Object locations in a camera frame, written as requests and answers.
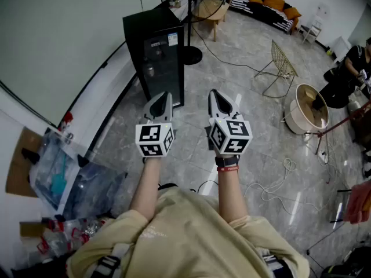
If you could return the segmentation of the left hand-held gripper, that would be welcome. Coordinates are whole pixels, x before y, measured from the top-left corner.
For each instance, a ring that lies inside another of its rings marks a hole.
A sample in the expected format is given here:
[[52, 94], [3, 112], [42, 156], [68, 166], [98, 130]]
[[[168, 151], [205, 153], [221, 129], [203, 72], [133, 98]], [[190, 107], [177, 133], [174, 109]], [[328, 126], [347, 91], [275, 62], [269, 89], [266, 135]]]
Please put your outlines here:
[[167, 156], [175, 139], [172, 117], [173, 98], [168, 91], [157, 94], [144, 106], [142, 120], [135, 128], [135, 144], [143, 158]]

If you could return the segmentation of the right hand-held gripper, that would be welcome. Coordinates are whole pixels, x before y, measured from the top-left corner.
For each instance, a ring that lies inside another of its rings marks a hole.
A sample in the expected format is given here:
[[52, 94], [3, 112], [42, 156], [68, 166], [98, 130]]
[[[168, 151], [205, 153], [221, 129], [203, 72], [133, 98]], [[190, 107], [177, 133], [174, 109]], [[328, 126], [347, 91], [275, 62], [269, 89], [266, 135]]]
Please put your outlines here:
[[243, 119], [236, 102], [227, 94], [212, 89], [208, 95], [209, 115], [234, 115], [209, 118], [209, 149], [221, 155], [242, 155], [252, 141], [250, 123]]

